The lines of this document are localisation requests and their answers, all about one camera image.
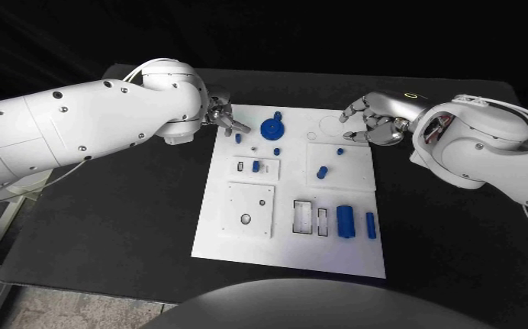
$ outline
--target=blue object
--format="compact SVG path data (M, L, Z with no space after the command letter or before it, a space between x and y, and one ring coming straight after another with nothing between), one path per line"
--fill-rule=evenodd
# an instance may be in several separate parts
M278 140L284 134L284 125L280 122L283 119L283 114L276 111L273 119L265 119L261 123L261 136L267 140Z
M345 239L355 237L355 211L349 205L338 207L338 236Z
M317 178L325 179L326 173L327 173L327 167L322 166L319 171L317 171Z
M377 224L374 222L374 213L366 212L366 231L368 231L368 238L377 238Z

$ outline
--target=round hole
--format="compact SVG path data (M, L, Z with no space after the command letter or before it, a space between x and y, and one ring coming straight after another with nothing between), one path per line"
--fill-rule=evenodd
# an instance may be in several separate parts
M248 224L251 222L251 216L248 214L242 214L239 221L242 224Z

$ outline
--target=black background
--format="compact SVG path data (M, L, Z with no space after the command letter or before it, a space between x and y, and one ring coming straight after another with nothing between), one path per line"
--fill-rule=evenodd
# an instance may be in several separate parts
M527 100L522 0L1 0L10 97L167 56L195 67L496 79Z

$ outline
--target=robotic hand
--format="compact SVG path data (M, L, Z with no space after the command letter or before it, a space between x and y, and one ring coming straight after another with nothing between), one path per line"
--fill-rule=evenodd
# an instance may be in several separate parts
M391 146L414 133L414 163L462 188L488 182L528 206L528 110L467 95L433 105L413 93L371 92L345 109L340 122L358 111L368 130L346 132L346 140Z
M141 72L143 83L130 83ZM177 60L143 63L123 79L102 79L0 101L0 188L39 171L102 157L146 142L192 141L205 124L244 133L229 94L212 94Z

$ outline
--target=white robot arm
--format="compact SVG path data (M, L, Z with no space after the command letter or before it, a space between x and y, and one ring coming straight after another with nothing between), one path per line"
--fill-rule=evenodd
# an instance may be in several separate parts
M104 79L0 101L0 187L154 134L175 145L192 141L203 124L225 127L228 136L250 132L232 119L229 96L206 91L186 63L162 59L137 68L141 85Z
M346 140L387 146L401 141L405 131L413 132L414 163L462 188L478 189L488 182L528 205L524 108L467 95L431 106L417 94L371 92L345 109L340 121L356 111L364 112L371 129L348 132Z

